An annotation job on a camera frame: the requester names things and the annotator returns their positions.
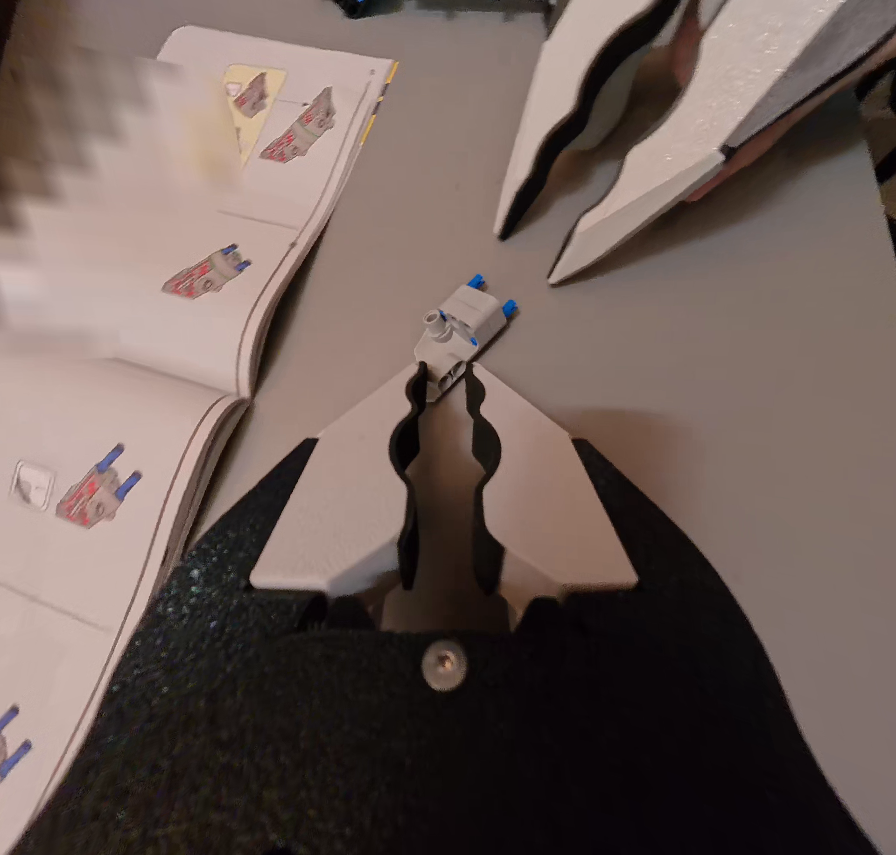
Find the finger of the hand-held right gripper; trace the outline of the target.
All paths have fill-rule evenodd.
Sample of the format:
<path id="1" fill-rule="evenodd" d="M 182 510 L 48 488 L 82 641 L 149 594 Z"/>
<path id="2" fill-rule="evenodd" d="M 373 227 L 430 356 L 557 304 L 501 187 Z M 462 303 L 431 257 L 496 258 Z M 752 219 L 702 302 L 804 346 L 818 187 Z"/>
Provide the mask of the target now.
<path id="1" fill-rule="evenodd" d="M 544 42 L 498 202 L 505 240 L 565 151 L 601 144 L 621 121 L 639 65 L 683 0 L 567 0 Z"/>
<path id="2" fill-rule="evenodd" d="M 548 283 L 558 286 L 593 266 L 714 177 L 729 138 L 845 3 L 727 0 L 701 39 L 682 94 L 578 219 Z"/>

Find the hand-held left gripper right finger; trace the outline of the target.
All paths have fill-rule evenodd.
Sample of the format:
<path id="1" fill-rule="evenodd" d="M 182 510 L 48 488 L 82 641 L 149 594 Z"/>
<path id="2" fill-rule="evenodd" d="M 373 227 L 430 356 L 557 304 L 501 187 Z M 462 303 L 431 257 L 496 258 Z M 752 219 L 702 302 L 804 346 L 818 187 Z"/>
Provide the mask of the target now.
<path id="1" fill-rule="evenodd" d="M 629 590 L 638 575 L 572 438 L 480 364 L 465 375 L 474 491 L 472 568 L 505 601 Z"/>

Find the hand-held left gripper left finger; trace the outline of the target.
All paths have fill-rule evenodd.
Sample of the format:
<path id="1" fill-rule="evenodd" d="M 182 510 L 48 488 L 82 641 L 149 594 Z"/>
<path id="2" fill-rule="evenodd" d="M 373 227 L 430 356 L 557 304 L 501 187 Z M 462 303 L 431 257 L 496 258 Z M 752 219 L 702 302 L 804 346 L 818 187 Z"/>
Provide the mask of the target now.
<path id="1" fill-rule="evenodd" d="M 318 434 L 252 569 L 253 588 L 329 598 L 412 589 L 420 527 L 408 468 L 426 405 L 427 365 L 411 364 Z"/>

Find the grey brick assembly blue pins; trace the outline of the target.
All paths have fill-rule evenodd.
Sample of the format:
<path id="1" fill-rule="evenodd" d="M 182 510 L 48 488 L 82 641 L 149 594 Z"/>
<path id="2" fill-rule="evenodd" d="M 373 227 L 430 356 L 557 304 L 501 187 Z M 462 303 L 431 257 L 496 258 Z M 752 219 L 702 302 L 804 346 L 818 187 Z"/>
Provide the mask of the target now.
<path id="1" fill-rule="evenodd" d="M 500 301 L 476 274 L 423 316 L 423 333 L 413 353 L 427 366 L 427 403 L 439 401 L 466 367 L 505 329 L 518 312 L 515 300 Z"/>

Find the grey desk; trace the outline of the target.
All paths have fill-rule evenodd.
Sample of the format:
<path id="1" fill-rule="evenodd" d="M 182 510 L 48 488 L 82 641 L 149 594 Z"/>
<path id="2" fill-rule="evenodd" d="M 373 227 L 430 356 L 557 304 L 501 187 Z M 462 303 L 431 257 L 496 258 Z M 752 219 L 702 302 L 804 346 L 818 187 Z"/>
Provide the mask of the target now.
<path id="1" fill-rule="evenodd" d="M 894 258 L 855 99 L 832 99 L 705 201 L 551 289 L 572 221 L 674 88 L 558 164 L 492 235 L 541 16 L 325 0 L 21 0 L 22 52 L 155 56 L 194 24 L 395 59 L 318 251 L 271 327 L 255 408 L 192 540 L 304 437 L 404 366 L 428 304 L 483 273 L 519 302 L 487 368 L 587 438 L 700 548 L 762 638 L 823 771 L 894 853 Z"/>

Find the person's right hand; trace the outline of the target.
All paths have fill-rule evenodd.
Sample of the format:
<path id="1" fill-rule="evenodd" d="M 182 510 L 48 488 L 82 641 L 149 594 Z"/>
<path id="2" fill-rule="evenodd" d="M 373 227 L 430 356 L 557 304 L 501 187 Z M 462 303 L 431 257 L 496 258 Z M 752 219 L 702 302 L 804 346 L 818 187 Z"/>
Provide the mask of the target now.
<path id="1" fill-rule="evenodd" d="M 883 72 L 889 70 L 894 64 L 894 57 L 895 37 L 892 36 L 875 53 L 868 55 L 861 65 L 748 139 L 743 146 L 735 150 L 733 157 L 726 160 L 714 177 L 686 196 L 685 202 L 697 202 L 739 170 L 757 161 L 794 126 L 835 95 L 855 89 L 867 77 L 872 77 L 881 70 Z"/>

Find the open building instruction booklet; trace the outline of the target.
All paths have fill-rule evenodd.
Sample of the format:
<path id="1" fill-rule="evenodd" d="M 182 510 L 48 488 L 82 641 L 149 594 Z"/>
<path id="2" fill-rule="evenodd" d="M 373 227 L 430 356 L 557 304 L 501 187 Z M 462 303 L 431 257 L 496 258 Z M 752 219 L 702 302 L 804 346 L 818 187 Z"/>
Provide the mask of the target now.
<path id="1" fill-rule="evenodd" d="M 183 554 L 397 69 L 183 26 L 4 71 L 2 853 Z"/>

